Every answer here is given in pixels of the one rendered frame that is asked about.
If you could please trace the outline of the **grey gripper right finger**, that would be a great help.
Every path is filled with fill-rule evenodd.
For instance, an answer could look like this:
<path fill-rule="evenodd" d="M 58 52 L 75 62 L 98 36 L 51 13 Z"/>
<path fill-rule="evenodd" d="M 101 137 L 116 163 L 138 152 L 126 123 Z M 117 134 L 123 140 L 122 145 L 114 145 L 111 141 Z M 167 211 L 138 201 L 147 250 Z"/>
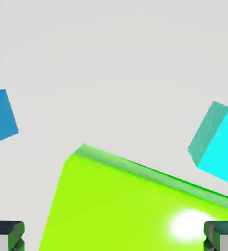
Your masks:
<path fill-rule="evenodd" d="M 206 221 L 204 234 L 204 251 L 228 251 L 228 221 Z"/>

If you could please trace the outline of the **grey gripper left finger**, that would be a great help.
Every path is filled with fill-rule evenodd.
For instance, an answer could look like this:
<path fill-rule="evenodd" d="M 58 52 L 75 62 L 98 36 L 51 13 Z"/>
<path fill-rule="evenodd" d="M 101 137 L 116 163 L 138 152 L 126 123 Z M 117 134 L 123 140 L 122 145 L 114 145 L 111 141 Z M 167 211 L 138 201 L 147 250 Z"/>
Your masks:
<path fill-rule="evenodd" d="M 0 251 L 24 251 L 24 223 L 0 221 Z"/>

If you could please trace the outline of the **small cyan cube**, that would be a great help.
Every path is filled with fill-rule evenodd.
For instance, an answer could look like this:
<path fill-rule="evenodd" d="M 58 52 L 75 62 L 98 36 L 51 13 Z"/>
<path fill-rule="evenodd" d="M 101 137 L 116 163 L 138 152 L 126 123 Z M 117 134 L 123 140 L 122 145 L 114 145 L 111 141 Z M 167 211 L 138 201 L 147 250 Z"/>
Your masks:
<path fill-rule="evenodd" d="M 228 106 L 212 103 L 188 152 L 198 169 L 228 182 Z"/>

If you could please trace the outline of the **large lime green box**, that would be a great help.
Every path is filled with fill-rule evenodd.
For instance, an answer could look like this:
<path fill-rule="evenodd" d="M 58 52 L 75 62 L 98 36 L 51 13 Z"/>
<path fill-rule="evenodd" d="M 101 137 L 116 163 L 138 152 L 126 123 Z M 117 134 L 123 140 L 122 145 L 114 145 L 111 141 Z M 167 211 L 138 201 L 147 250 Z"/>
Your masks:
<path fill-rule="evenodd" d="M 228 197 L 88 145 L 64 163 L 38 251 L 204 251 Z"/>

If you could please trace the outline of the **small blue cube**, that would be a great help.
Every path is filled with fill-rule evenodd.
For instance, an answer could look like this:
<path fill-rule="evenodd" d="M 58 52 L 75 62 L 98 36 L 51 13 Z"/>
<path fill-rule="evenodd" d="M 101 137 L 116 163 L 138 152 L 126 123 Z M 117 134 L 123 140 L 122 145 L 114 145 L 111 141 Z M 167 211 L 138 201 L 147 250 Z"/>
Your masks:
<path fill-rule="evenodd" d="M 0 140 L 18 134 L 19 130 L 5 89 L 0 89 Z"/>

